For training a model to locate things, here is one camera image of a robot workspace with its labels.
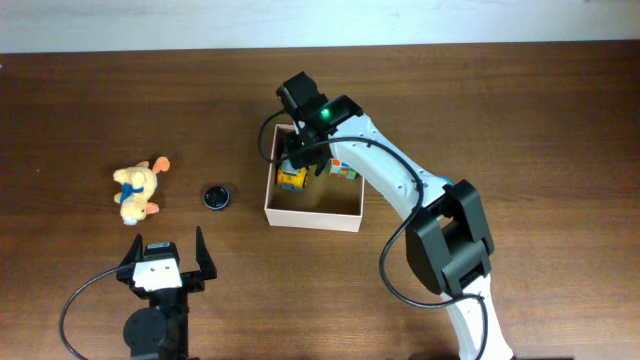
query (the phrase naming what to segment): black cap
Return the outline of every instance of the black cap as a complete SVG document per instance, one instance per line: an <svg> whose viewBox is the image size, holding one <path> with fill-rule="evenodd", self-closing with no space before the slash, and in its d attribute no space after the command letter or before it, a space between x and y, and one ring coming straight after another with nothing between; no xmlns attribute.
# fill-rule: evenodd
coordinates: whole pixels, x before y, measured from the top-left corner
<svg viewBox="0 0 640 360"><path fill-rule="evenodd" d="M211 210L224 210L231 202L231 193L222 186L214 186L204 194L204 204Z"/></svg>

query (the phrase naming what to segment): white box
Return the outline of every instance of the white box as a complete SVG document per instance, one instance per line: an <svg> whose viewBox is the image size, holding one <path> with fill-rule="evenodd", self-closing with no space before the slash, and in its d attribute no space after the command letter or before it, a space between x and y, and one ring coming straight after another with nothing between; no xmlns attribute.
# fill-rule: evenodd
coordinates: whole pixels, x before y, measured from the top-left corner
<svg viewBox="0 0 640 360"><path fill-rule="evenodd" d="M293 125L276 125L271 147L272 159L280 157L284 149L284 134L292 131L295 131ZM276 170L277 165L269 166L264 201L269 225L352 232L360 229L364 210L362 176L345 180L329 176L328 171L323 171L316 177L313 166L309 169L309 180L304 191L292 192L276 187Z"/></svg>

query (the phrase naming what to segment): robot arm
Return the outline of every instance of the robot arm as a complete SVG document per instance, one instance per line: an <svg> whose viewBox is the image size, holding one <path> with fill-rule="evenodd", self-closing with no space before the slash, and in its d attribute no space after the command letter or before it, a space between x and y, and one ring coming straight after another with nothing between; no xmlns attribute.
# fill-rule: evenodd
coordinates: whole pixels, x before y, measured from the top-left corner
<svg viewBox="0 0 640 360"><path fill-rule="evenodd" d="M329 139L360 137L390 148L416 171L425 191L422 209L406 231L409 265L425 287L445 301L462 294L484 297L488 334L482 359L511 359L513 351L502 336L491 299L489 255L493 242L473 186L464 180L451 186L417 165L391 144L351 99L343 95L329 102L305 73L285 82L277 94L296 124L296 135L285 139L290 154L301 154L290 159L294 167L317 164L321 171L330 157L336 157L364 176L402 219L415 208L418 192L412 175L389 153L356 141L333 142L316 151L299 149ZM438 222L442 216L453 219L444 228ZM481 307L474 301L460 301L447 310L460 344L460 358L475 359L483 336Z"/></svg>

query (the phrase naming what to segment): plush toy's orange foot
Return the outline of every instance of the plush toy's orange foot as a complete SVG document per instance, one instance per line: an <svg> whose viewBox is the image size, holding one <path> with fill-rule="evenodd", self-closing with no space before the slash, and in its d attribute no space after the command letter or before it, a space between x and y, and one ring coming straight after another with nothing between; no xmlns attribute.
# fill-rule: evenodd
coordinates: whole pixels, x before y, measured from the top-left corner
<svg viewBox="0 0 640 360"><path fill-rule="evenodd" d="M171 166L171 163L169 163L169 159L161 156L158 158L158 160L156 160L156 163L153 164L153 169L151 169L151 171L153 171L154 174L157 174L160 171L169 171L169 166Z"/></svg>

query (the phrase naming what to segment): wooden table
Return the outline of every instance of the wooden table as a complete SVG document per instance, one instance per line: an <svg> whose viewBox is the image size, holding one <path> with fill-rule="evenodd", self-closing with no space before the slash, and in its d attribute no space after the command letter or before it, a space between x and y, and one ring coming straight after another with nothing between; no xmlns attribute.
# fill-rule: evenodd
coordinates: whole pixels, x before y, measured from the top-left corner
<svg viewBox="0 0 640 360"><path fill-rule="evenodd" d="M192 355L455 355L446 311L411 308L379 279L399 218L375 190L356 234L267 224L256 134L301 70L329 97L350 95L416 162L479 189L494 302L520 356L640 356L640 42L0 60L2 358L69 358L56 328L68 296L116 266L137 232L176 242L182 269L196 269L196 225L219 279L189 299ZM124 226L111 174L158 154L172 161L154 196L161 212ZM232 188L231 207L204 207L210 184ZM403 252L400 242L391 280L437 300ZM124 358L122 327L145 305L102 281L71 307L70 340L89 358Z"/></svg>

